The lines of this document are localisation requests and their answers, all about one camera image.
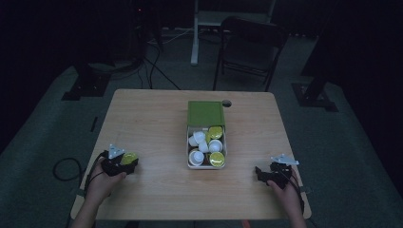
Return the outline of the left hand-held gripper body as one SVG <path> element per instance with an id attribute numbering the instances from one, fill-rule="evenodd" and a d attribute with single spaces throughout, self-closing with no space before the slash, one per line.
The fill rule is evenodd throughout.
<path id="1" fill-rule="evenodd" d="M 125 173 L 123 169 L 123 165 L 121 165 L 121 159 L 124 153 L 133 153 L 126 152 L 124 149 L 111 144 L 104 155 L 104 160 L 101 162 L 101 166 L 103 170 L 110 176 L 114 177 L 121 173 Z"/>

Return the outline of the person's left hand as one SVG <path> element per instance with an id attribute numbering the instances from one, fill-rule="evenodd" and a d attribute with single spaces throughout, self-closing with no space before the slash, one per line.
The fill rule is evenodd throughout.
<path id="1" fill-rule="evenodd" d="M 89 186 L 86 190 L 85 204 L 100 206 L 112 190 L 126 177 L 126 173 L 110 177 L 102 168 L 103 159 L 99 159 L 92 172 Z"/>

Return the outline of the yellow-lidded coffee capsule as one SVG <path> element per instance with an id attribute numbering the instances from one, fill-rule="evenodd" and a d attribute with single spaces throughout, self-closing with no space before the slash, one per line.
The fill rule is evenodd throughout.
<path id="1" fill-rule="evenodd" d="M 129 165 L 137 159 L 138 156 L 135 153 L 124 153 L 121 159 L 121 165 Z"/>

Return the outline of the black folding chair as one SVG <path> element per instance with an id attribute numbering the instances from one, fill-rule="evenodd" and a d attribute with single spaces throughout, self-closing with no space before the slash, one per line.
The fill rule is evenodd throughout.
<path id="1" fill-rule="evenodd" d="M 238 16 L 225 18 L 220 25 L 220 49 L 213 89 L 217 87 L 219 72 L 226 68 L 263 76 L 264 91 L 272 82 L 279 55 L 289 34 L 285 28 Z"/>

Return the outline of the white desk frame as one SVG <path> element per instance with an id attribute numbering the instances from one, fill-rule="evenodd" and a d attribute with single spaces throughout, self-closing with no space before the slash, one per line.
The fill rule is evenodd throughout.
<path id="1" fill-rule="evenodd" d="M 199 31 L 200 26 L 219 27 L 221 22 L 229 16 L 238 16 L 246 19 L 270 22 L 273 18 L 274 7 L 277 0 L 270 0 L 270 5 L 265 13 L 258 12 L 232 12 L 232 11 L 212 11 L 199 9 L 199 0 L 195 0 L 193 45 L 190 58 L 190 65 L 196 66 L 199 62 Z"/>

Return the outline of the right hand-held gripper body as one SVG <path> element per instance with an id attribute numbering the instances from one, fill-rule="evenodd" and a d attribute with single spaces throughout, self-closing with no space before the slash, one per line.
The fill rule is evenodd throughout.
<path id="1" fill-rule="evenodd" d="M 285 185 L 291 181 L 292 166 L 299 165 L 299 161 L 296 161 L 285 154 L 272 157 L 271 161 L 270 169 L 271 174 L 273 175 L 271 180 L 280 188 L 284 188 Z"/>

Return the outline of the black stand with base plate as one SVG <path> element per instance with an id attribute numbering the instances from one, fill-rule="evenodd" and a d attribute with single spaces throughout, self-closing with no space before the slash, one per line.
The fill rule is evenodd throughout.
<path id="1" fill-rule="evenodd" d="M 292 89 L 297 102 L 304 107 L 320 107 L 328 112 L 338 112 L 336 104 L 325 92 L 325 86 L 332 76 L 332 64 L 326 48 L 326 28 L 338 0 L 317 0 L 314 15 L 310 23 L 315 27 L 317 42 L 301 72 L 303 76 L 312 76 L 309 84 L 294 83 Z"/>
<path id="2" fill-rule="evenodd" d="M 82 97 L 103 97 L 111 75 L 98 73 L 87 63 L 80 63 L 73 66 L 78 76 L 63 97 L 63 101 L 79 101 Z"/>

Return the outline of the person's right hand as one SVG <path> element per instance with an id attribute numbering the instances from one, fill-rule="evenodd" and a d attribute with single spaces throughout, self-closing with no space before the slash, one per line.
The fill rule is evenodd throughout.
<path id="1" fill-rule="evenodd" d="M 283 209 L 286 204 L 298 204 L 300 206 L 300 193 L 295 171 L 292 171 L 291 181 L 288 182 L 283 189 L 271 180 L 268 181 L 268 185 L 273 189 Z"/>

